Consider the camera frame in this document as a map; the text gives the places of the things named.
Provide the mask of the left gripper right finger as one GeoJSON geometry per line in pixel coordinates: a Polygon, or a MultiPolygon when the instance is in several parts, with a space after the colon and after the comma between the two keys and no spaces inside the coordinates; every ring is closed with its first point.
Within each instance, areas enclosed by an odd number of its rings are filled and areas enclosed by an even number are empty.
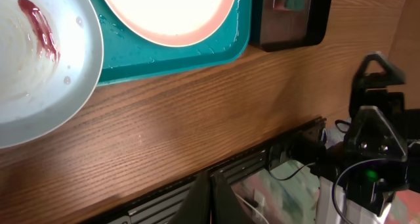
{"type": "Polygon", "coordinates": [[[211,221],[214,224],[254,224],[225,177],[216,173],[211,177],[211,221]]]}

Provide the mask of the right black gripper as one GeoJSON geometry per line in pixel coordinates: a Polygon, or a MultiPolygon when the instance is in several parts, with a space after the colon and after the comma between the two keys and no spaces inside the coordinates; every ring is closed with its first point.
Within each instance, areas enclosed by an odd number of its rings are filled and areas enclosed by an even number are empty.
{"type": "Polygon", "coordinates": [[[410,186],[409,112],[404,94],[387,89],[405,82],[403,71],[380,52],[368,54],[352,79],[343,188],[349,200],[376,215],[410,186]]]}

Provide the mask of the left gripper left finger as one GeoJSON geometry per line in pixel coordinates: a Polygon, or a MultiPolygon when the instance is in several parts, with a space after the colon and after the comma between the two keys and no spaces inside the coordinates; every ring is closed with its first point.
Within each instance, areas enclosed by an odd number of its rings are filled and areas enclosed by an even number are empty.
{"type": "Polygon", "coordinates": [[[169,224],[209,224],[210,223],[210,181],[206,171],[201,172],[181,207],[169,224]]]}

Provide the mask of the white pink-rimmed plate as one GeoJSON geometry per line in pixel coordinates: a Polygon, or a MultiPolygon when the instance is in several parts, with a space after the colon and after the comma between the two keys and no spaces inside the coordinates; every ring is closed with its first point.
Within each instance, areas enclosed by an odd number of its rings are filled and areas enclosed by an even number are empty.
{"type": "Polygon", "coordinates": [[[131,31],[166,47],[187,47],[213,35],[235,0],[105,0],[131,31]]]}

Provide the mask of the light blue plate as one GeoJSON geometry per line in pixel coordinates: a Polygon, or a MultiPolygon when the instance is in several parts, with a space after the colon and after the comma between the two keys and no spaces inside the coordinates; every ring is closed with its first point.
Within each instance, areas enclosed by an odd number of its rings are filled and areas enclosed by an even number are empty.
{"type": "Polygon", "coordinates": [[[1,146],[66,123],[92,95],[103,60],[90,0],[1,0],[1,146]]]}

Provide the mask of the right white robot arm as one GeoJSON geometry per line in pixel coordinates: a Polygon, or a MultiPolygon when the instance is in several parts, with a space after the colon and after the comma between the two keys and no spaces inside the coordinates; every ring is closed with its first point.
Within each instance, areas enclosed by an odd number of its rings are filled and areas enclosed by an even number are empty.
{"type": "Polygon", "coordinates": [[[389,86],[406,77],[380,52],[368,54],[351,85],[351,121],[342,142],[316,159],[320,170],[317,218],[324,223],[382,223],[396,193],[419,187],[419,133],[408,120],[418,110],[406,110],[404,94],[389,86]]]}

